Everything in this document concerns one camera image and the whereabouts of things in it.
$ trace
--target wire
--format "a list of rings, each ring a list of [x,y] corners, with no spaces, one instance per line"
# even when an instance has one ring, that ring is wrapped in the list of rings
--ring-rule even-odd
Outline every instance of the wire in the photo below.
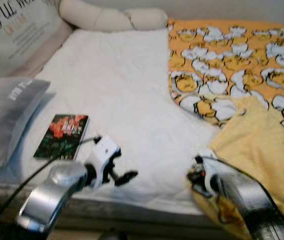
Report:
[[[78,144],[72,145],[72,147],[78,147],[81,144],[85,144],[90,141],[94,141],[94,143],[98,143],[101,139],[100,136],[91,137],[85,140],[80,141]],[[58,156],[53,157],[51,160],[49,160],[47,163],[45,163],[43,166],[41,166],[39,169],[37,169],[32,175],[30,175],[25,181],[23,181],[18,188],[10,195],[10,197],[4,202],[4,204],[0,208],[0,216],[5,211],[5,209],[8,207],[8,205],[12,202],[12,200],[16,197],[16,195],[27,185],[27,183],[32,180],[39,172],[41,172],[44,168],[46,168],[48,165],[50,165],[55,160],[59,159],[60,156],[62,156],[66,152],[67,148],[63,150],[62,153],[60,153]]]

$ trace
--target book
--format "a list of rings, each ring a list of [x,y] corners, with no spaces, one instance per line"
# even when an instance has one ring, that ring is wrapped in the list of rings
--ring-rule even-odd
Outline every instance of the book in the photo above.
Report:
[[[88,121],[87,115],[55,115],[34,157],[47,160],[75,159]]]

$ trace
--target white mattress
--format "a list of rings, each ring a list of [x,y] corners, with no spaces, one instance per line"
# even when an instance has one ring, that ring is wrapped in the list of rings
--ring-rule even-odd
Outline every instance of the white mattress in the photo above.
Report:
[[[138,170],[129,184],[89,188],[75,198],[126,203],[179,214],[202,214],[188,189],[191,150],[218,129],[189,115],[168,93],[167,31],[100,33],[76,30],[37,75],[51,82],[0,185],[20,183],[44,162],[33,154],[55,114],[88,114],[85,137],[108,134],[122,148],[115,170]],[[84,162],[93,144],[81,146]],[[48,169],[32,184],[40,183]]]

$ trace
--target yellow cloth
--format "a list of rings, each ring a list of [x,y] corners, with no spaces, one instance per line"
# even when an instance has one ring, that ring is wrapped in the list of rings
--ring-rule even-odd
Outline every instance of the yellow cloth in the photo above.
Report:
[[[171,96],[223,127],[210,148],[263,184],[284,214],[284,25],[170,19],[168,29]],[[230,202],[193,194],[213,221],[249,238]]]

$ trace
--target fabric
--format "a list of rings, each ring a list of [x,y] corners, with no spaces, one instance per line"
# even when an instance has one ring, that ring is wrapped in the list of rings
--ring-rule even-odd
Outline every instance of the fabric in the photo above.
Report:
[[[71,34],[59,0],[0,0],[0,77],[33,77]]]
[[[213,152],[258,179],[284,214],[284,25],[171,19],[168,28],[171,96],[223,127]],[[245,235],[233,205],[194,196],[213,220]],[[233,210],[223,222],[225,206]]]
[[[49,85],[26,77],[0,78],[0,167],[9,161]]]
[[[119,11],[97,7],[82,0],[62,0],[60,14],[69,23],[90,31],[146,31],[163,29],[167,24],[166,13],[158,8]]]
[[[18,184],[45,163],[33,155],[55,114],[86,114],[90,123],[83,139],[109,135],[122,150],[114,160],[118,175],[128,170],[139,173],[121,187],[114,187],[112,180],[94,192],[87,187],[75,199],[88,205],[120,203],[198,216],[203,220],[199,224],[212,227],[194,203],[185,174],[192,146],[208,145],[220,130],[172,103],[167,50],[166,29],[74,31],[36,76],[48,79],[51,86],[11,160],[0,168],[0,185]],[[93,143],[80,146],[76,161],[84,162],[93,147]],[[41,183],[49,169],[30,185]]]

